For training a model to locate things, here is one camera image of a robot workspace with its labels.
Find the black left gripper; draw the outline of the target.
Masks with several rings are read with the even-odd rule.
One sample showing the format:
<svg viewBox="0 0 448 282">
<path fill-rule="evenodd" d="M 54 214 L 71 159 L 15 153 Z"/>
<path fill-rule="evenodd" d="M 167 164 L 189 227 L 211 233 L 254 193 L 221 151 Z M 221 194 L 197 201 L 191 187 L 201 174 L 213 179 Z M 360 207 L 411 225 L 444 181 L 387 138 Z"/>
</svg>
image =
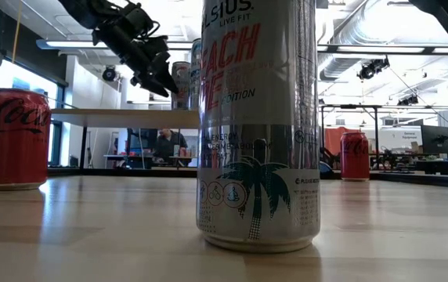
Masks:
<svg viewBox="0 0 448 282">
<path fill-rule="evenodd" d="M 138 76 L 130 83 L 159 96 L 168 97 L 179 89 L 169 72 L 168 46 L 165 36 L 154 37 L 160 24 L 150 18 L 139 3 L 129 2 L 120 7 L 110 2 L 95 4 L 99 23 L 92 32 L 92 42 L 103 42 L 122 64 Z"/>
</svg>

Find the red Coca-Cola can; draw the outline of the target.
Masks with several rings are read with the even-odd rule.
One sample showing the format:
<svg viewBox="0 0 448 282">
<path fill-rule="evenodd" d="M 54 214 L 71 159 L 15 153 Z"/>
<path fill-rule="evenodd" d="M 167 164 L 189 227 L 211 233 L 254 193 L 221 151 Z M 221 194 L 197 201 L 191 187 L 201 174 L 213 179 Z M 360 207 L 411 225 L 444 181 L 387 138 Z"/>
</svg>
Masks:
<svg viewBox="0 0 448 282">
<path fill-rule="evenodd" d="M 340 161 L 343 180 L 370 179 L 369 143 L 364 132 L 346 132 L 342 135 Z"/>
<path fill-rule="evenodd" d="M 0 190 L 33 190 L 47 180 L 51 115 L 46 96 L 0 89 Z"/>
</svg>

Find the black round spotlight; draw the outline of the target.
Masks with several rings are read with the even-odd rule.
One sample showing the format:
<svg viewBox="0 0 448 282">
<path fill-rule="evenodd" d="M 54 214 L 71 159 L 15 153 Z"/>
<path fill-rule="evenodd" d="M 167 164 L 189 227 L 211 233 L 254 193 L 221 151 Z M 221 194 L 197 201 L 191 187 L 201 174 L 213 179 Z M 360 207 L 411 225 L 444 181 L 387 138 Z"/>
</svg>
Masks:
<svg viewBox="0 0 448 282">
<path fill-rule="evenodd" d="M 102 78 L 104 81 L 115 81 L 117 79 L 117 72 L 115 70 L 114 65 L 106 66 L 106 68 L 103 71 Z"/>
</svg>

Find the person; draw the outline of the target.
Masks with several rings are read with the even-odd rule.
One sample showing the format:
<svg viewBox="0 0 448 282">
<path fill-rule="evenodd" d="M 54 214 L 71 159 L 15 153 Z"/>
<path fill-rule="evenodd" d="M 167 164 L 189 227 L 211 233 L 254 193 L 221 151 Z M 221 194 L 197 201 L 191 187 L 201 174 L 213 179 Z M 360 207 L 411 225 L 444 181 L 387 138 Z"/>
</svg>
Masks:
<svg viewBox="0 0 448 282">
<path fill-rule="evenodd" d="M 187 142 L 182 133 L 174 132 L 169 128 L 159 130 L 159 136 L 154 147 L 154 162 L 165 162 L 170 165 L 175 164 L 174 147 L 187 148 Z"/>
</svg>

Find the red panel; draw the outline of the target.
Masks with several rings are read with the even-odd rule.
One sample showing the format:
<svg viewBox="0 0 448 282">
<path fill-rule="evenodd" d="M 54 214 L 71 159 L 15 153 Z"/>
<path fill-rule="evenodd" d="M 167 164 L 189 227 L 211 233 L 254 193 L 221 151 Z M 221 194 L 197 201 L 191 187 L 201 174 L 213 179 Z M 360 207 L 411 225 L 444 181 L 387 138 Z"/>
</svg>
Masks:
<svg viewBox="0 0 448 282">
<path fill-rule="evenodd" d="M 358 132 L 358 129 L 348 129 L 345 127 L 326 128 L 325 129 L 325 148 L 333 155 L 338 155 L 341 152 L 341 138 L 344 133 Z"/>
</svg>

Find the white equipment sign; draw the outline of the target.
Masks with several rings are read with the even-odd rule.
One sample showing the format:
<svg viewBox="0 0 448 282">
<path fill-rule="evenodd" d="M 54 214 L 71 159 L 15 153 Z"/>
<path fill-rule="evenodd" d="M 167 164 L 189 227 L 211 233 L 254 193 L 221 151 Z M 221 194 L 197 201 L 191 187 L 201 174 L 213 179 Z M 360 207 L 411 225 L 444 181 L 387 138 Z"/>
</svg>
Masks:
<svg viewBox="0 0 448 282">
<path fill-rule="evenodd" d="M 421 128 L 381 128 L 378 133 L 379 147 L 388 150 L 411 149 L 412 143 L 422 145 Z"/>
</svg>

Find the ceiling light bar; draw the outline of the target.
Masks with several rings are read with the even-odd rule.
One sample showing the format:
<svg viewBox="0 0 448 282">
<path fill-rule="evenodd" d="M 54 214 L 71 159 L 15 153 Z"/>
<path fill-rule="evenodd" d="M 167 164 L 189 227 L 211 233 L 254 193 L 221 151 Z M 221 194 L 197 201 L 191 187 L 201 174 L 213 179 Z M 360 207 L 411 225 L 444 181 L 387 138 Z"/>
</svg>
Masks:
<svg viewBox="0 0 448 282">
<path fill-rule="evenodd" d="M 361 55 L 448 56 L 448 46 L 436 45 L 318 45 L 319 53 Z"/>
</svg>

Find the black computer monitor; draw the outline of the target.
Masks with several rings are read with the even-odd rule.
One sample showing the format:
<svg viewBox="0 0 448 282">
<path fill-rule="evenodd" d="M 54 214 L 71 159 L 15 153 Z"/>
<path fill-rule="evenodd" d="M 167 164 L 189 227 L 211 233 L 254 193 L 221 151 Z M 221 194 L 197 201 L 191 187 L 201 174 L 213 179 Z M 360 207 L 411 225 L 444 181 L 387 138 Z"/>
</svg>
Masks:
<svg viewBox="0 0 448 282">
<path fill-rule="evenodd" d="M 421 138 L 424 154 L 448 154 L 448 128 L 422 125 Z"/>
</svg>

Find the black table edge rail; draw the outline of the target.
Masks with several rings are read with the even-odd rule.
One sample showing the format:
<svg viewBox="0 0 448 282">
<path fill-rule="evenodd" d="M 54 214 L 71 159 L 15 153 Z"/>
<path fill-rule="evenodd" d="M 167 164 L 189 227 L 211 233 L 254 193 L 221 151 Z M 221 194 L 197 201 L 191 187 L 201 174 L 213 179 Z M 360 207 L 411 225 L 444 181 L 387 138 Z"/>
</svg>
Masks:
<svg viewBox="0 0 448 282">
<path fill-rule="evenodd" d="M 196 178 L 195 168 L 162 169 L 105 169 L 105 168 L 48 168 L 48 178 L 64 176 L 124 176 L 124 177 L 159 177 L 159 178 Z M 370 180 L 399 181 L 407 174 L 390 172 L 371 172 Z M 341 179 L 340 172 L 321 172 L 321 179 Z"/>
</svg>

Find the black metal gantry frame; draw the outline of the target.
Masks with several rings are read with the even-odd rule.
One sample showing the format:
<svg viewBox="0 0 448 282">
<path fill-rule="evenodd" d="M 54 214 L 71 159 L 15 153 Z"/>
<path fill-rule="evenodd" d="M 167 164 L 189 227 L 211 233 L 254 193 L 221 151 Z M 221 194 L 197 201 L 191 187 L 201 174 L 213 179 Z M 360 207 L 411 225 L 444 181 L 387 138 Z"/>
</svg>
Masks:
<svg viewBox="0 0 448 282">
<path fill-rule="evenodd" d="M 380 152 L 380 143 L 379 143 L 379 122 L 378 122 L 378 110 L 380 108 L 382 108 L 382 106 L 378 106 L 378 105 L 362 105 L 362 104 L 323 104 L 321 106 L 319 106 L 319 110 L 321 113 L 321 148 L 324 150 L 325 149 L 325 124 L 324 124 L 324 118 L 325 118 L 325 109 L 326 108 L 331 108 L 332 110 L 335 109 L 342 109 L 342 110 L 356 110 L 356 109 L 361 109 L 363 110 L 363 112 L 367 113 L 368 115 L 370 115 L 373 119 L 374 119 L 374 138 L 375 138 L 375 164 L 376 164 L 376 169 L 379 171 L 380 170 L 380 156 L 381 156 L 381 152 Z M 373 109 L 374 112 L 371 114 L 368 109 Z"/>
</svg>

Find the black aluminium mounting frame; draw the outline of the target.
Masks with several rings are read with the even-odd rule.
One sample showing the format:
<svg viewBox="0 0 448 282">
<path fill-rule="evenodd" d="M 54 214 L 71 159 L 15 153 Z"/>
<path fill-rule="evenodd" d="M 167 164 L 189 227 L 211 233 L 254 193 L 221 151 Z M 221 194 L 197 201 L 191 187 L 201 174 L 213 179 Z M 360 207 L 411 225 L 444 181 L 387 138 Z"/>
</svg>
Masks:
<svg viewBox="0 0 448 282">
<path fill-rule="evenodd" d="M 448 187 L 448 175 L 421 175 L 378 172 L 371 173 L 370 180 Z"/>
</svg>

